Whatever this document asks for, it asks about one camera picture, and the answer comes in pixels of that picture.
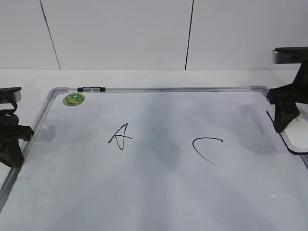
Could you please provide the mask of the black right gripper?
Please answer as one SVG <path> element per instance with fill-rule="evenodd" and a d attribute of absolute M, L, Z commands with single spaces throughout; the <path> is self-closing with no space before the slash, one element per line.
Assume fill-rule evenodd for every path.
<path fill-rule="evenodd" d="M 281 133 L 300 115 L 296 103 L 308 103 L 308 64 L 301 64 L 291 84 L 269 89 L 267 98 L 275 104 L 274 128 Z"/>

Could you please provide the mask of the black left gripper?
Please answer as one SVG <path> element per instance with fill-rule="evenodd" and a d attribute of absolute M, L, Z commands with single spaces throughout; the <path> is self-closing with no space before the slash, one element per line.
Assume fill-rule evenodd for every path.
<path fill-rule="evenodd" d="M 0 162 L 8 167 L 24 163 L 19 140 L 30 141 L 34 131 L 30 126 L 19 125 L 15 114 L 0 114 Z"/>

